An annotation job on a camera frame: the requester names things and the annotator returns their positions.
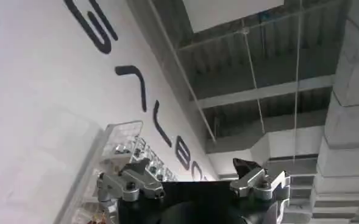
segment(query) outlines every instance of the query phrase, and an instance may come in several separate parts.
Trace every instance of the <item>black lettering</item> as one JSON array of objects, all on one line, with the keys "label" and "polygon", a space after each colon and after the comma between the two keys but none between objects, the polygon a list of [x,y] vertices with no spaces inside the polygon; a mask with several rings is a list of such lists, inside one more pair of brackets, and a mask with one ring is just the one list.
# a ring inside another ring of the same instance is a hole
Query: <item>black lettering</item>
[{"label": "black lettering", "polygon": [[[196,178],[195,169],[197,169],[198,171],[199,178]],[[198,163],[195,161],[193,161],[193,163],[191,164],[191,176],[193,177],[194,181],[202,181],[202,170],[199,167]]]},{"label": "black lettering", "polygon": [[160,103],[159,103],[159,101],[156,100],[155,107],[154,107],[155,128],[157,129],[159,134],[162,136],[162,138],[165,140],[165,142],[168,144],[168,146],[171,148],[172,147],[171,140],[168,138],[165,131],[162,129],[162,126],[160,126],[159,122],[157,121],[157,113],[159,112],[159,106],[160,106]]},{"label": "black lettering", "polygon": [[191,155],[189,148],[187,147],[186,143],[183,141],[182,137],[177,137],[177,144],[175,147],[175,154],[179,162],[183,165],[186,170],[190,169],[190,160]]},{"label": "black lettering", "polygon": [[[74,15],[75,19],[79,22],[79,24],[82,26],[83,30],[86,32],[88,37],[90,37],[91,41],[94,43],[94,45],[98,48],[99,51],[101,51],[104,54],[110,53],[112,51],[112,43],[110,42],[109,37],[107,36],[105,30],[102,28],[100,23],[98,22],[97,18],[95,17],[94,13],[91,11],[87,12],[87,16],[90,19],[91,23],[95,26],[95,29],[98,31],[100,36],[103,39],[103,43],[100,41],[100,39],[95,35],[93,29],[88,25],[87,21],[79,11],[79,9],[76,7],[74,0],[64,0],[64,3],[67,5],[68,10]],[[89,0],[90,4],[93,6],[95,12],[98,14],[102,22],[104,23],[106,29],[110,32],[111,36],[114,40],[118,40],[118,36],[116,32],[114,31],[112,25],[110,25],[109,21],[107,20],[106,16],[104,15],[103,11],[101,10],[101,7],[96,2],[96,0]]]},{"label": "black lettering", "polygon": [[126,65],[126,66],[116,66],[115,71],[117,75],[136,75],[138,77],[140,81],[141,106],[143,107],[143,111],[147,112],[145,81],[140,70],[134,65]]}]

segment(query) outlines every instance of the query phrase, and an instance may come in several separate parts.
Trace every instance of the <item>ceiling beam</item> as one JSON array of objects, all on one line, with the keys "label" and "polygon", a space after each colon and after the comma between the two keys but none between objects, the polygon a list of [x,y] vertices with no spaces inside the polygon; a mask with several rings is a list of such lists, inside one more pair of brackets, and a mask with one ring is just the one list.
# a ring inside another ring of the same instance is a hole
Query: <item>ceiling beam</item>
[{"label": "ceiling beam", "polygon": [[[320,76],[299,81],[299,91],[325,88],[333,85],[334,75]],[[199,99],[198,103],[202,109],[227,105],[231,103],[257,100],[273,96],[281,96],[296,92],[296,82],[288,82],[274,86],[267,86],[238,93],[225,94],[221,96]]]}]

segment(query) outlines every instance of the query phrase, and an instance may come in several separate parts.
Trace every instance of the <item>white ceiling panel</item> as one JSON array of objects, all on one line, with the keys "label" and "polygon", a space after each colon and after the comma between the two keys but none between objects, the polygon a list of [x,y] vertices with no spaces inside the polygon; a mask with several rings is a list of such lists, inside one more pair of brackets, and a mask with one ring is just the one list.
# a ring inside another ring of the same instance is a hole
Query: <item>white ceiling panel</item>
[{"label": "white ceiling panel", "polygon": [[283,0],[183,0],[194,32],[265,11]]}]

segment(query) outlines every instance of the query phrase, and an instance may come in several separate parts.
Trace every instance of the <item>hanging wire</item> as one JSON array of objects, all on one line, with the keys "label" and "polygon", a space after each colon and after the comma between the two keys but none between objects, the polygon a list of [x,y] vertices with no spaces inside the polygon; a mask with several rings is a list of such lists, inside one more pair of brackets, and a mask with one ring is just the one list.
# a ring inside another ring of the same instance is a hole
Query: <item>hanging wire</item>
[{"label": "hanging wire", "polygon": [[[281,16],[281,17],[278,17],[278,18],[275,18],[275,19],[262,21],[262,23],[260,23],[260,24],[255,24],[255,25],[249,26],[247,28],[253,29],[253,28],[257,28],[257,27],[263,27],[263,26],[265,26],[267,24],[272,24],[272,23],[276,23],[276,22],[284,20],[284,19],[288,19],[290,17],[299,16],[300,14],[303,14],[303,13],[309,13],[309,12],[312,12],[312,11],[315,11],[315,10],[321,10],[321,9],[329,7],[331,5],[339,4],[341,1],[342,0],[335,0],[335,1],[331,1],[331,2],[326,2],[326,3],[321,4],[321,5],[313,6],[313,7],[309,8],[309,9],[301,9],[298,12],[295,12],[295,13],[292,13],[292,14],[289,14],[289,15],[285,15],[285,16]],[[221,36],[218,36],[218,37],[212,37],[212,38],[206,39],[204,41],[200,41],[200,42],[197,42],[197,43],[192,43],[192,44],[189,44],[189,45],[186,45],[186,46],[178,48],[178,51],[182,51],[182,50],[185,50],[185,49],[191,49],[191,48],[199,46],[199,45],[203,45],[203,44],[206,44],[206,43],[209,43],[209,42],[212,42],[212,41],[216,41],[216,40],[219,40],[219,39],[223,39],[225,37],[235,35],[237,33],[241,33],[242,31],[243,31],[242,29],[239,29],[239,30],[236,30],[234,32],[227,33],[227,34],[224,34],[224,35],[221,35]]]},{"label": "hanging wire", "polygon": [[148,3],[151,6],[152,12],[154,13],[155,19],[157,20],[159,28],[160,28],[161,32],[163,33],[163,36],[165,37],[165,40],[166,40],[166,42],[167,42],[167,44],[168,44],[168,46],[170,48],[170,51],[171,51],[172,55],[174,56],[175,62],[177,63],[177,65],[179,67],[180,74],[182,75],[183,79],[185,80],[187,88],[190,90],[190,94],[194,99],[194,102],[195,102],[195,104],[197,106],[197,109],[199,110],[199,113],[201,114],[202,120],[204,120],[204,123],[206,125],[206,128],[207,128],[209,134],[210,134],[210,137],[213,140],[213,142],[216,143],[216,138],[215,138],[210,126],[209,126],[208,120],[206,120],[205,114],[202,111],[201,106],[199,105],[199,102],[197,100],[197,96],[194,93],[194,90],[190,85],[190,82],[189,82],[189,80],[187,78],[185,69],[183,68],[182,63],[180,62],[179,57],[177,55],[176,49],[174,48],[174,46],[172,45],[172,42],[169,39],[167,31],[166,31],[166,29],[165,29],[165,27],[163,25],[162,19],[161,19],[160,15],[159,15],[154,3],[152,2],[152,0],[148,0]]},{"label": "hanging wire", "polygon": [[296,62],[296,95],[294,97],[294,131],[293,131],[293,164],[296,162],[297,153],[297,108],[299,101],[299,69],[300,69],[300,49],[301,49],[301,28],[302,28],[302,0],[300,0],[300,12],[298,14],[299,25],[297,32],[297,62]]},{"label": "hanging wire", "polygon": [[242,31],[242,33],[244,34],[244,39],[246,41],[247,54],[248,54],[248,59],[250,61],[250,68],[251,68],[251,74],[252,74],[252,81],[254,82],[254,88],[255,88],[255,91],[257,92],[257,102],[258,102],[258,110],[259,110],[260,122],[262,124],[262,133],[265,134],[265,123],[263,122],[262,110],[260,108],[259,90],[258,90],[257,81],[255,79],[254,66],[252,65],[251,50],[250,50],[250,46],[248,44],[247,35],[248,35],[249,32],[250,32],[250,30],[248,29],[248,27],[244,28],[243,31]]}]

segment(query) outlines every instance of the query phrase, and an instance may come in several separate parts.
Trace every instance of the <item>black machine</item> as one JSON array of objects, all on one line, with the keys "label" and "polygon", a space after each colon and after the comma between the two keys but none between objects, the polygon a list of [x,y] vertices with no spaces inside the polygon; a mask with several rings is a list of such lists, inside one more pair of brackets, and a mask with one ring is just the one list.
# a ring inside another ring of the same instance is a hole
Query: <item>black machine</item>
[{"label": "black machine", "polygon": [[127,164],[119,175],[99,175],[98,200],[106,220],[119,224],[279,224],[289,204],[290,176],[285,171],[265,170],[255,162],[233,159],[239,179],[210,182],[159,182],[145,171],[148,164],[143,159]]}]

